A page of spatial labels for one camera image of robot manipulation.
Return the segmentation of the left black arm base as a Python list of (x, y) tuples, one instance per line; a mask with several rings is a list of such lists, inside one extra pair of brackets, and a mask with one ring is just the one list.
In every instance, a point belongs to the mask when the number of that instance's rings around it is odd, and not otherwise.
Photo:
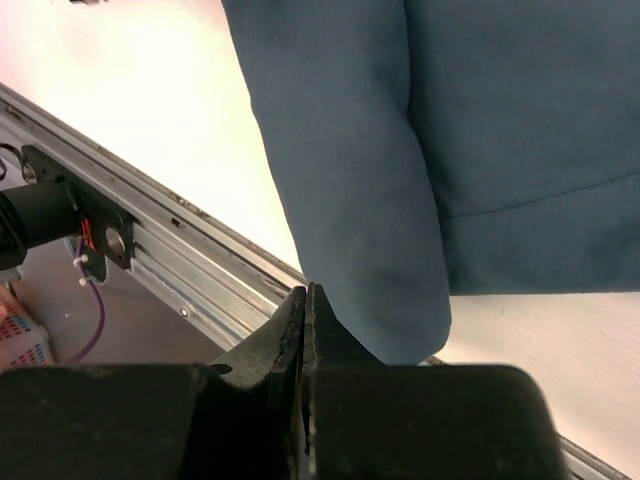
[(88, 246), (120, 268), (129, 269), (133, 258), (133, 216), (38, 147), (26, 145), (22, 153), (25, 164), (33, 168), (38, 180), (66, 187), (79, 212)]

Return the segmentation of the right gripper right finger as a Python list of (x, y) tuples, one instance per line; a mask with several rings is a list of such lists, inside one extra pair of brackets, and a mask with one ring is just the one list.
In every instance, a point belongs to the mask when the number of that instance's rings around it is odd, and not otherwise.
[(303, 425), (313, 479), (382, 479), (384, 415), (374, 382), (383, 365), (311, 283), (304, 313)]

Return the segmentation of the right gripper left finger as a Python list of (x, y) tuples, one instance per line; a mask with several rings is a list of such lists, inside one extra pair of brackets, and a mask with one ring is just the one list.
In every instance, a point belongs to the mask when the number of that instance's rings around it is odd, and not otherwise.
[(214, 400), (217, 453), (238, 479), (296, 479), (306, 289), (293, 288), (267, 322), (227, 352)]

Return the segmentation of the dark blue-grey t shirt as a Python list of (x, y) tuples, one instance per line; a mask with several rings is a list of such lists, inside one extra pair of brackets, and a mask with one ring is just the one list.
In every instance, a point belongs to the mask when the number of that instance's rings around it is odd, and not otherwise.
[(227, 1), (301, 269), (380, 361), (453, 295), (639, 288), (635, 1)]

